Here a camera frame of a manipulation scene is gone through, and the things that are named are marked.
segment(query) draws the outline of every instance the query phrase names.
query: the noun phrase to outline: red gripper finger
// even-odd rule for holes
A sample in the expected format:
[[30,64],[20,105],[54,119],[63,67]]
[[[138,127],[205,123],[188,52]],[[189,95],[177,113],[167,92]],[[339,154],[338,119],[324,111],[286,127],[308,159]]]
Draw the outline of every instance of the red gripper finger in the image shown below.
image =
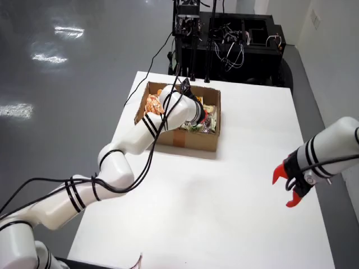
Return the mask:
[[288,176],[287,176],[286,171],[284,170],[284,165],[283,164],[280,164],[280,165],[277,166],[277,168],[275,168],[274,173],[273,173],[272,184],[277,182],[279,177],[288,179]]
[[301,200],[302,198],[299,197],[298,193],[293,192],[293,200],[289,201],[286,205],[288,207],[295,207]]

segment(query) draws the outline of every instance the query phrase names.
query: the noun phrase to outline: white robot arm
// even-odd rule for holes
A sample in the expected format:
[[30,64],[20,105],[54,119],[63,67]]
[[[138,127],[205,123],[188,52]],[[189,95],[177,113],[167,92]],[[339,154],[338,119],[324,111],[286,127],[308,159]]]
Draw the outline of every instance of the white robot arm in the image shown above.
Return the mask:
[[[118,142],[110,143],[101,150],[98,156],[100,166],[98,178],[113,188],[128,188],[134,183],[134,174],[125,158],[125,153],[141,154],[161,132],[178,128],[184,122],[199,123],[204,119],[203,107],[191,93],[188,80],[182,83],[183,94],[172,90],[173,86],[166,86],[159,96],[163,108],[168,107],[168,111],[171,111],[170,114],[167,113],[166,121],[163,115],[148,113]],[[75,175],[69,182],[84,178],[81,175]],[[126,192],[112,192],[95,182],[87,182],[67,187],[10,216],[0,217],[0,245],[3,247],[0,251],[0,269],[37,266],[36,251],[44,250],[41,244],[37,242],[35,246],[34,243],[32,228],[37,224],[56,230],[91,203],[124,194]],[[7,242],[7,250],[3,251],[5,242]],[[59,266],[53,262],[51,268],[61,268]]]
[[358,163],[359,122],[344,117],[292,152],[275,169],[273,184],[287,179],[286,190],[293,189],[287,207],[294,207],[316,183],[330,183],[329,178]]

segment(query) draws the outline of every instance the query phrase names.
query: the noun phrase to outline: black cable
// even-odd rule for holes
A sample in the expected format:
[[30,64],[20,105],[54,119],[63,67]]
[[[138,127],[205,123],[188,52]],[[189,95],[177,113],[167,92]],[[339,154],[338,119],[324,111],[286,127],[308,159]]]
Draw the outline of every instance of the black cable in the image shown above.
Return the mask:
[[200,3],[201,3],[202,5],[204,5],[205,7],[209,7],[209,8],[211,8],[211,6],[210,6],[210,5],[205,4],[205,3],[203,3],[202,1],[200,1]]
[[136,89],[133,91],[133,93],[131,93],[131,94],[129,95],[129,97],[127,98],[127,100],[126,100],[126,102],[125,102],[125,104],[124,104],[123,106],[125,106],[125,105],[127,104],[127,102],[129,101],[129,99],[130,99],[130,98],[132,97],[132,95],[137,91],[137,89],[139,88],[139,86],[141,85],[141,83],[144,82],[144,81],[147,79],[148,74],[149,74],[150,71],[151,71],[154,58],[161,52],[161,50],[163,49],[163,47],[166,46],[167,41],[168,41],[168,39],[171,37],[171,35],[172,35],[172,32],[171,32],[170,35],[167,37],[166,42],[163,44],[163,46],[159,49],[159,51],[155,54],[155,56],[153,56],[153,58],[152,58],[152,60],[151,60],[151,65],[150,65],[150,68],[149,68],[148,71],[147,71],[146,77],[145,77],[143,80],[141,80],[141,82],[137,85],[137,87],[136,87]]
[[359,159],[359,154],[348,155],[348,156],[344,156],[344,157],[337,157],[337,158],[329,159],[327,161],[320,161],[319,163],[308,165],[308,166],[302,168],[301,172],[303,173],[303,172],[305,172],[309,169],[312,169],[314,167],[317,167],[317,166],[322,166],[322,165],[326,165],[326,164],[335,164],[335,163],[339,163],[341,161],[349,161],[349,160],[354,160],[354,159]]
[[[174,86],[177,82],[177,79],[178,79],[178,76],[179,76],[179,73],[180,73],[180,69],[181,67],[178,66],[178,70],[177,70],[177,74],[176,74],[176,79],[173,83],[173,86],[172,86],[172,89],[171,89],[171,92],[170,94],[168,95],[169,98],[171,98],[172,94],[174,93],[173,89],[174,89]],[[154,147],[155,147],[155,144],[157,142],[157,139],[161,133],[161,130],[163,129],[165,123],[167,122],[167,118],[168,116],[170,115],[170,113],[172,112],[172,110],[176,107],[176,105],[181,101],[181,98],[183,96],[183,93],[181,93],[180,97],[178,98],[178,100],[176,101],[176,103],[171,107],[171,109],[169,110],[168,114],[167,114],[167,109],[168,109],[168,105],[166,107],[166,110],[164,112],[164,117],[163,117],[163,120],[158,128],[158,131],[156,133],[156,136],[154,138],[154,142],[153,142],[153,145],[152,145],[152,148],[150,150],[150,154],[149,154],[149,157],[148,157],[148,160],[147,160],[147,163],[144,167],[144,169],[142,170],[141,174],[137,177],[137,179],[128,187],[126,188],[115,188],[111,185],[109,185],[107,182],[105,182],[104,180],[102,179],[99,179],[99,178],[91,178],[91,179],[72,179],[73,182],[71,182],[70,184],[68,185],[64,185],[62,187],[59,187],[57,188],[55,191],[53,192],[50,192],[48,193],[47,195],[45,196],[42,196],[38,199],[35,199],[9,213],[6,213],[4,214],[3,216],[0,217],[0,221],[3,220],[4,218],[6,218],[7,216],[10,216],[11,214],[14,214],[16,213],[17,211],[20,211],[22,209],[24,209],[25,207],[28,207],[28,206],[31,206],[37,202],[40,202],[66,188],[69,188],[69,187],[72,187],[72,186],[75,186],[75,185],[78,185],[78,184],[84,184],[84,183],[95,183],[95,184],[98,184],[100,186],[102,186],[103,188],[107,189],[108,191],[111,191],[111,192],[114,192],[114,193],[127,193],[127,192],[130,192],[132,190],[134,190],[135,188],[137,188],[141,182],[144,180],[144,178],[146,177],[149,169],[150,169],[150,166],[151,166],[151,162],[152,162],[152,157],[153,157],[153,152],[154,152]],[[19,193],[20,190],[23,189],[24,186],[26,186],[27,184],[29,184],[30,182],[33,182],[33,181],[46,181],[46,182],[58,182],[58,183],[67,183],[70,181],[70,179],[49,179],[49,178],[32,178],[32,179],[29,179],[27,180],[26,182],[24,182],[15,192],[14,194],[8,199],[8,201],[2,206],[2,208],[0,209],[0,214],[1,212],[5,209],[5,207],[13,200],[13,198]]]
[[213,7],[212,7],[212,15],[211,15],[211,24],[208,26],[208,38],[207,38],[207,44],[206,44],[206,56],[205,56],[205,64],[204,64],[204,69],[205,69],[205,78],[204,78],[204,82],[205,83],[209,83],[210,79],[209,79],[209,73],[210,73],[210,68],[212,65],[212,38],[213,38],[213,29],[214,29],[214,20],[215,20],[215,9],[217,7],[217,0],[213,0]]
[[173,50],[173,43],[174,43],[174,40],[175,40],[176,38],[173,38],[173,40],[172,40],[172,45],[171,45],[171,52],[173,53],[174,52],[174,50]]

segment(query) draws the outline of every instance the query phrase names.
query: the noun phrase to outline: black stand leg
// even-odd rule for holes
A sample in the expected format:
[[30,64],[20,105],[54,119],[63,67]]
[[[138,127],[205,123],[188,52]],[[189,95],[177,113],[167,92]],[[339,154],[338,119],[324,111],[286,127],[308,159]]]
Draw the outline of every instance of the black stand leg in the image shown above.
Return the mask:
[[176,62],[179,64],[179,66],[183,67],[182,63],[182,39],[176,37]]
[[212,65],[212,29],[214,28],[214,19],[215,19],[215,8],[217,5],[217,0],[213,0],[213,8],[212,8],[212,17],[211,17],[211,25],[208,29],[208,40],[207,40],[207,47],[206,47],[206,62],[205,62],[205,69],[206,69],[206,76],[204,78],[204,82],[209,83],[209,71]]
[[210,39],[207,41],[207,47],[206,47],[206,62],[205,62],[205,71],[206,76],[204,78],[205,83],[209,83],[209,71],[210,66],[212,65],[212,43]]
[[198,19],[194,19],[193,36],[192,36],[192,52],[191,52],[191,81],[196,81],[195,67],[196,67],[196,55],[198,47]]

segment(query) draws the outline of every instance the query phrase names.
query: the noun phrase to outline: gray floor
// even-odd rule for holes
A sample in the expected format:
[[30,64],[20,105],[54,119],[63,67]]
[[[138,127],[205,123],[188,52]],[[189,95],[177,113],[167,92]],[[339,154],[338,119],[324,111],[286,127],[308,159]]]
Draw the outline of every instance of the gray floor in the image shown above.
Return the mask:
[[[167,0],[0,0],[0,205],[28,178],[98,170],[97,154],[112,137],[136,71],[147,70],[171,19]],[[169,47],[153,72],[167,73]],[[323,121],[298,51],[287,46],[284,57],[307,140]],[[9,209],[53,188],[32,184]],[[336,267],[359,268],[359,227],[344,182],[317,192]],[[66,257],[80,220],[57,231],[37,227],[35,237]]]

